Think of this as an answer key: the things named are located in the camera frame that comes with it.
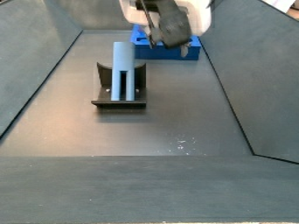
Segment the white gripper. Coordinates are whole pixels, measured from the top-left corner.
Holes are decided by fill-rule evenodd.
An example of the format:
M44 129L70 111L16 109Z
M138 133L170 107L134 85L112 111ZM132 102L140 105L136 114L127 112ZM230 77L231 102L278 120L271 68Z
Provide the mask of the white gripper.
M131 24L139 24L148 26L148 20L146 18L146 13L143 5L150 13L150 17L154 21L154 25L159 25L159 20L162 18L159 8L156 7L156 2L163 0L119 0L122 11L126 20ZM179 9L186 12L191 32L194 35L200 36L211 26L211 0L174 0ZM182 57L184 58L188 54L191 43L186 43L180 46Z

